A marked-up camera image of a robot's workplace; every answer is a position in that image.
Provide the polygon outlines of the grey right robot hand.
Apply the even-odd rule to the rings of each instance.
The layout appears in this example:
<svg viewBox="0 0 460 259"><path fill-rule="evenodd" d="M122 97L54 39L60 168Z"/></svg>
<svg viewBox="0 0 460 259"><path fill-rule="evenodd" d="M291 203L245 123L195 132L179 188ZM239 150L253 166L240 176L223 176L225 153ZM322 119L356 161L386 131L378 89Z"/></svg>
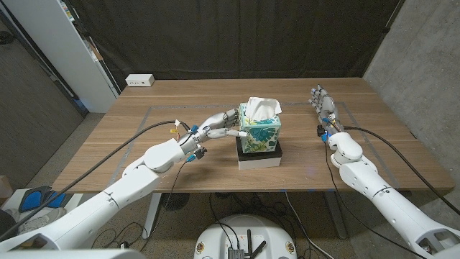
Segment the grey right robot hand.
<svg viewBox="0 0 460 259"><path fill-rule="evenodd" d="M325 88L321 85L312 88L308 102L318 115L320 125L322 125L328 133L333 135L345 131L339 120L338 107Z"/></svg>

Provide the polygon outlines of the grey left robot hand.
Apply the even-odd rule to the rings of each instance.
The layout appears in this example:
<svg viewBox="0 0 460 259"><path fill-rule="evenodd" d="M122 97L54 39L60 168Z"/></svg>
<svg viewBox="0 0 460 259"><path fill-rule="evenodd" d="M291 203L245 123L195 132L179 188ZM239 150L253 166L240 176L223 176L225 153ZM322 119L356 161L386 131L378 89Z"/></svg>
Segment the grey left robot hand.
<svg viewBox="0 0 460 259"><path fill-rule="evenodd" d="M192 126L188 134L178 141L182 151L187 155L198 148L198 145L211 139L225 136L246 137L247 132L233 129L239 124L239 112L230 109L210 116L199 126Z"/></svg>

